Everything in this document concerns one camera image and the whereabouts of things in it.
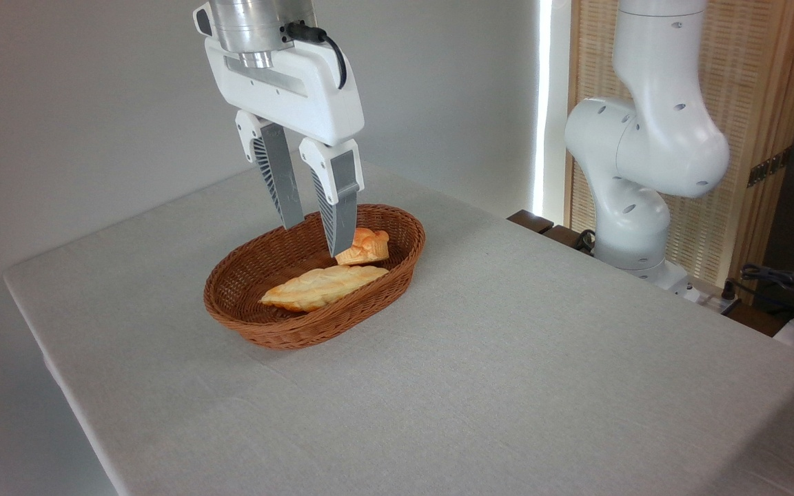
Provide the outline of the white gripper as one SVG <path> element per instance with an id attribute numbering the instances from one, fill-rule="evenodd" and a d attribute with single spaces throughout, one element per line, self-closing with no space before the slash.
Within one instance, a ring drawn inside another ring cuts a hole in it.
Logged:
<path id="1" fill-rule="evenodd" d="M 259 166 L 284 228 L 305 219 L 286 127 L 309 137 L 299 152 L 311 167 L 331 256 L 349 249 L 357 194 L 365 188 L 351 138 L 365 117 L 349 62 L 321 40 L 313 5 L 203 3 L 194 22 L 218 90 L 240 109 L 234 123 L 241 145 Z"/>

